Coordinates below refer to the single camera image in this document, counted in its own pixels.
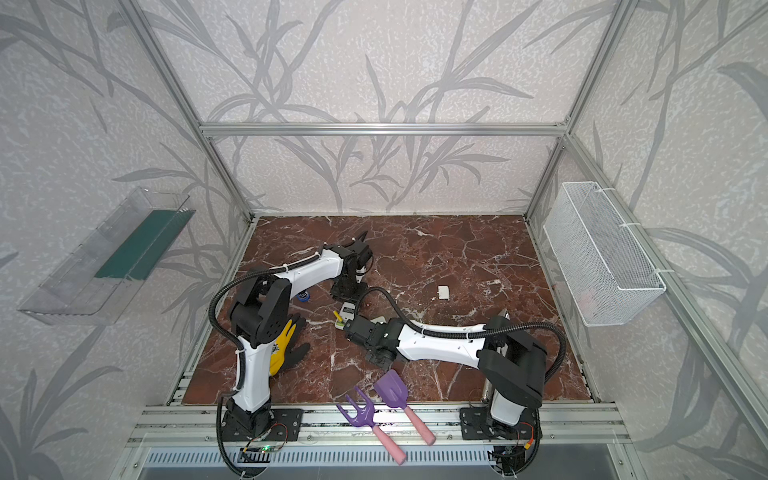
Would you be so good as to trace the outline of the white remote with red buttons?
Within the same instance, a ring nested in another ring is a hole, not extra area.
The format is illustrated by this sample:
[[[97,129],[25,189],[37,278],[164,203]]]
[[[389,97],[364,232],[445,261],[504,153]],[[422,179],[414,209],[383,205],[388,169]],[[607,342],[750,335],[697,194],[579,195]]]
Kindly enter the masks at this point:
[[[351,302],[344,302],[341,307],[334,311],[335,328],[343,330],[345,325],[355,318],[356,305]]]

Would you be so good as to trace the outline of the white battery cover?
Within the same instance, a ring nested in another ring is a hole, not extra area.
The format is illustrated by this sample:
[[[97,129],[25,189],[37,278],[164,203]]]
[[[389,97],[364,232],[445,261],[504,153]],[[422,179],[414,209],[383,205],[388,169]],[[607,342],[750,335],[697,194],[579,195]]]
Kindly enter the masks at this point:
[[[450,299],[450,289],[447,285],[440,285],[437,289],[437,293],[440,300]]]

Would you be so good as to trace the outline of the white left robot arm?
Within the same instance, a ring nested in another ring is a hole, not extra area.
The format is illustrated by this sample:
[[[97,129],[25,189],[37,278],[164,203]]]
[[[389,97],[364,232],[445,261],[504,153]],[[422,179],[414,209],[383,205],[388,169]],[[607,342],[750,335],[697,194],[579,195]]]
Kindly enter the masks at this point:
[[[362,236],[344,245],[325,245],[305,259],[252,270],[217,292],[209,322],[236,347],[235,393],[227,408],[246,421],[270,411],[269,363],[273,346],[289,320],[291,300],[326,280],[331,296],[355,303],[367,289],[363,276],[373,252]]]

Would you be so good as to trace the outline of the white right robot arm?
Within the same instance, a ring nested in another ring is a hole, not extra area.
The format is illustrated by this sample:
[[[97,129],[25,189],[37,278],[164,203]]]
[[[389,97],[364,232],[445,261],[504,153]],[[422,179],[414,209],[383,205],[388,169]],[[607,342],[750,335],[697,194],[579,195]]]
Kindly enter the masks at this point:
[[[515,425],[526,409],[542,406],[547,375],[546,347],[504,316],[469,327],[409,323],[400,318],[375,322],[357,316],[345,323],[350,342],[363,347],[366,359],[384,370],[396,361],[436,360],[480,371],[494,389],[491,417]]]

